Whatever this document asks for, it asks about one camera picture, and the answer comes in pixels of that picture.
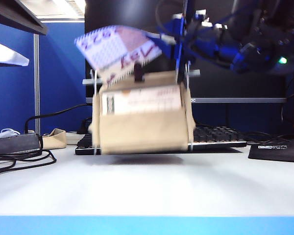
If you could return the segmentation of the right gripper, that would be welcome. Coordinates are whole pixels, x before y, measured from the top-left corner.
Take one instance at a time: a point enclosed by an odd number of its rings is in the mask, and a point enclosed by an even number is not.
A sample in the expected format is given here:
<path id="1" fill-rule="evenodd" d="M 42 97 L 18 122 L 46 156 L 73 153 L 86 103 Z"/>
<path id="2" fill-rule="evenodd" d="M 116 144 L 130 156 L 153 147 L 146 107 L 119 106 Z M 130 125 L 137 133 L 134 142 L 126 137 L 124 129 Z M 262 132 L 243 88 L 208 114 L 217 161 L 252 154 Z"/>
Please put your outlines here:
<path id="1" fill-rule="evenodd" d="M 235 12 L 221 18 L 217 23 L 205 26 L 205 14 L 198 15 L 194 10 L 186 13 L 186 60 L 194 62 L 202 59 L 223 69 L 229 69 L 231 59 L 222 59 L 221 48 L 225 46 L 222 41 L 227 28 L 224 23 L 235 16 Z M 176 73 L 185 72 L 185 62 L 183 58 L 183 37 L 185 31 L 185 18 L 182 13 L 172 16 L 173 36 L 164 33 L 146 32 L 146 36 L 156 43 L 174 46 L 173 57 L 175 59 Z"/>

